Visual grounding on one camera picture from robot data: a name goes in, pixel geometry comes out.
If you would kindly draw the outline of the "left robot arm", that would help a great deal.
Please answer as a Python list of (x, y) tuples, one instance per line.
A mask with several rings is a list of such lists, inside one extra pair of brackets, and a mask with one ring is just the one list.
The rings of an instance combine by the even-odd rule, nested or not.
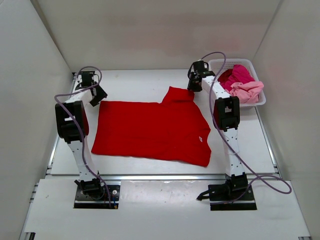
[(110, 191), (96, 169), (89, 150), (89, 123), (85, 106), (90, 104), (95, 107), (106, 97), (107, 93), (100, 85), (54, 96), (57, 132), (72, 151), (79, 172), (79, 179), (74, 182), (84, 195), (95, 201), (109, 197)]

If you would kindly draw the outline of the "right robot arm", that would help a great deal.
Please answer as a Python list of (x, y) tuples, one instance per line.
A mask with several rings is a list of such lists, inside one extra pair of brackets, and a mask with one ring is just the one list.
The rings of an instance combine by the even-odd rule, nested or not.
[(226, 160), (226, 181), (213, 187), (211, 191), (217, 195), (225, 195), (229, 200), (236, 200), (248, 186), (245, 168), (240, 160), (238, 144), (238, 127), (240, 124), (240, 101), (231, 96), (218, 81), (214, 73), (192, 72), (189, 75), (188, 90), (209, 94), (209, 107), (213, 125), (221, 136)]

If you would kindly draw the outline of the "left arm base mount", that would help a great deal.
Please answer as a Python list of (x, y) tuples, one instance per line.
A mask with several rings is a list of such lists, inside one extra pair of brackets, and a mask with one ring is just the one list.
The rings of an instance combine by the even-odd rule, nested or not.
[(91, 181), (75, 180), (77, 189), (73, 207), (75, 209), (109, 209), (117, 210), (121, 193), (120, 184), (106, 186), (98, 179)]

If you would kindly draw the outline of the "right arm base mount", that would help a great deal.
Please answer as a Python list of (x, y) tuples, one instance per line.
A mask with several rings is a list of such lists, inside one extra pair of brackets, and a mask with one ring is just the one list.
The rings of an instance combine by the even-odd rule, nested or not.
[(257, 204), (247, 175), (226, 176), (222, 184), (209, 184), (198, 201), (209, 200), (211, 211), (255, 211)]

